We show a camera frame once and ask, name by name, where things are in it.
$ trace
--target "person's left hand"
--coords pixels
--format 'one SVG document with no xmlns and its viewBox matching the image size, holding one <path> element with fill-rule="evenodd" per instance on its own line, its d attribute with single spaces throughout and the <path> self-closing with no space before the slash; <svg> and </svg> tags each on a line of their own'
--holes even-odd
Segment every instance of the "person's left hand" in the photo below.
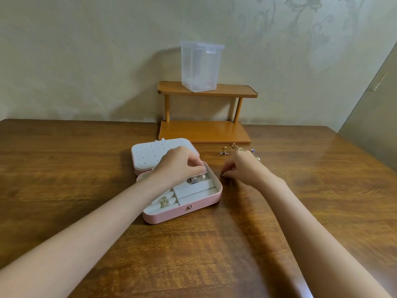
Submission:
<svg viewBox="0 0 397 298">
<path fill-rule="evenodd" d="M 196 166 L 189 166 L 188 161 Z M 167 188 L 172 188 L 188 178 L 203 174 L 206 171 L 204 163 L 196 153 L 184 146 L 178 146 L 167 151 L 154 168 L 152 174 L 160 182 L 165 182 Z"/>
</svg>

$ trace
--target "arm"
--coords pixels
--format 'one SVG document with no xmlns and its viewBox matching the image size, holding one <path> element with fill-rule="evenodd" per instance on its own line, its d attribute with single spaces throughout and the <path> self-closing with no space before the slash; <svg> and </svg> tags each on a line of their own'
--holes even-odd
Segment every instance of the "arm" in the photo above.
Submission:
<svg viewBox="0 0 397 298">
<path fill-rule="evenodd" d="M 147 205 L 203 166 L 185 147 L 168 151 L 149 177 L 3 268 L 0 296 L 67 297 Z"/>
<path fill-rule="evenodd" d="M 249 152 L 226 161 L 223 176 L 256 188 L 271 207 L 315 298 L 390 298 L 382 286 L 315 219 L 288 188 Z"/>
</svg>

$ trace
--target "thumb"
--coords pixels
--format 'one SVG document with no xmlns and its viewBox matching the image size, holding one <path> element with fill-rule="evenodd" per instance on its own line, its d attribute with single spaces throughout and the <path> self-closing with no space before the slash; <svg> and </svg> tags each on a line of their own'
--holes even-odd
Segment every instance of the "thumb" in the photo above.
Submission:
<svg viewBox="0 0 397 298">
<path fill-rule="evenodd" d="M 226 170 L 222 175 L 224 177 L 226 177 L 226 178 L 237 179 L 237 171 L 236 171 L 236 169 Z"/>
<path fill-rule="evenodd" d="M 201 165 L 190 167 L 189 170 L 191 175 L 200 175 L 200 174 L 205 174 L 207 172 L 207 169 Z"/>
</svg>

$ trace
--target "container lid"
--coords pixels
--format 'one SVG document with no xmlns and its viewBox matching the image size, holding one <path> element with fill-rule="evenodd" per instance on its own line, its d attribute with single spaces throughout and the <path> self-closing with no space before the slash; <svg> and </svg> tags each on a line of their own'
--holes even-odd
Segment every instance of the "container lid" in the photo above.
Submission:
<svg viewBox="0 0 397 298">
<path fill-rule="evenodd" d="M 190 48 L 211 48 L 216 50 L 225 49 L 225 45 L 220 44 L 212 44 L 206 42 L 194 42 L 194 41 L 181 41 L 181 47 L 190 47 Z"/>
<path fill-rule="evenodd" d="M 185 138 L 140 143 L 135 144 L 131 148 L 134 166 L 139 170 L 154 168 L 168 150 L 176 148 L 178 146 L 185 146 L 186 148 L 199 155 L 193 144 Z"/>
</svg>

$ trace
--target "open jewelry box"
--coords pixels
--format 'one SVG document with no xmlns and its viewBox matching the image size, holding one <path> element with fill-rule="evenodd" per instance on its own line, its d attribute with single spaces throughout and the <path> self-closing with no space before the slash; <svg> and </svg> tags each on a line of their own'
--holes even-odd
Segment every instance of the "open jewelry box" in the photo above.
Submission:
<svg viewBox="0 0 397 298">
<path fill-rule="evenodd" d="M 169 149 L 185 146 L 199 154 L 192 143 L 184 138 L 160 140 L 136 144 L 131 148 L 136 181 L 146 178 Z M 220 200 L 222 184 L 204 162 L 207 173 L 188 179 L 157 197 L 143 211 L 143 219 L 149 224 L 165 220 L 215 204 Z"/>
</svg>

